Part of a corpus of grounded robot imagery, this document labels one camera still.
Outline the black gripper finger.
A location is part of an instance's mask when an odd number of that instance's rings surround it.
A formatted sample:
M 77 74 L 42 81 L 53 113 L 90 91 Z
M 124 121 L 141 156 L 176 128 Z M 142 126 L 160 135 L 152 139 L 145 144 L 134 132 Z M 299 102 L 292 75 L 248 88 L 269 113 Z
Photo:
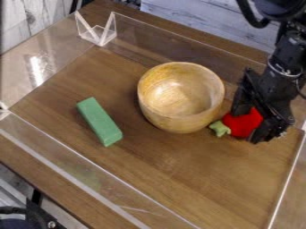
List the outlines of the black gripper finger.
M 232 115 L 248 115 L 256 104 L 257 92 L 253 83 L 244 80 L 234 93 Z
M 280 137 L 289 128 L 288 123 L 279 118 L 267 119 L 256 128 L 249 141 L 255 144 L 272 141 L 276 137 Z

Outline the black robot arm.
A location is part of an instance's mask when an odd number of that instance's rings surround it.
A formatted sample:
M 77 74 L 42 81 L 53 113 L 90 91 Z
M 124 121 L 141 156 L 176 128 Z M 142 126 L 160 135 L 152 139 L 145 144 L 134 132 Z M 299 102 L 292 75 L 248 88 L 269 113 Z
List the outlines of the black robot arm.
M 253 109 L 264 117 L 248 139 L 255 144 L 287 133 L 296 123 L 291 103 L 306 99 L 306 0 L 236 0 L 249 24 L 259 29 L 280 23 L 276 50 L 267 69 L 248 68 L 234 94 L 232 114 L 245 115 Z

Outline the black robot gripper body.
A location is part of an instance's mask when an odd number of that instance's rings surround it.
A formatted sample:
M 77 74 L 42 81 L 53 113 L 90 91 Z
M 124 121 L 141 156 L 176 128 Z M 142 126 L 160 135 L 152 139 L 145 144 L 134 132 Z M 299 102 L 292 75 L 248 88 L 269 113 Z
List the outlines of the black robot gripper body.
M 264 121 L 269 118 L 279 118 L 291 127 L 296 123 L 291 103 L 297 96 L 303 97 L 304 67 L 269 61 L 263 74 L 247 68 L 244 80 L 249 80 L 255 85 L 257 99 L 253 107 L 264 116 Z

